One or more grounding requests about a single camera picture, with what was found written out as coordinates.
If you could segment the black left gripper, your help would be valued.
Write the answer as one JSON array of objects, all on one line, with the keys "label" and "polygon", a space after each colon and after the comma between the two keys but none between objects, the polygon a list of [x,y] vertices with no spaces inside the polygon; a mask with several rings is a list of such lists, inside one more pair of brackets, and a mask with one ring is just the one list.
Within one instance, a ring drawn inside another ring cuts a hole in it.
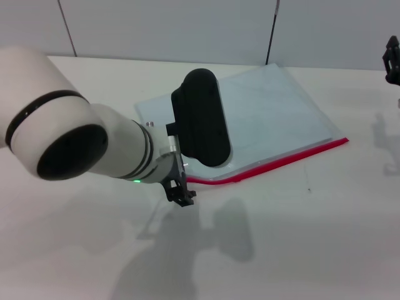
[{"label": "black left gripper", "polygon": [[196,191],[188,189],[181,155],[177,152],[170,152],[157,158],[156,162],[157,178],[159,182],[162,182],[167,200],[180,207],[193,205]]}]

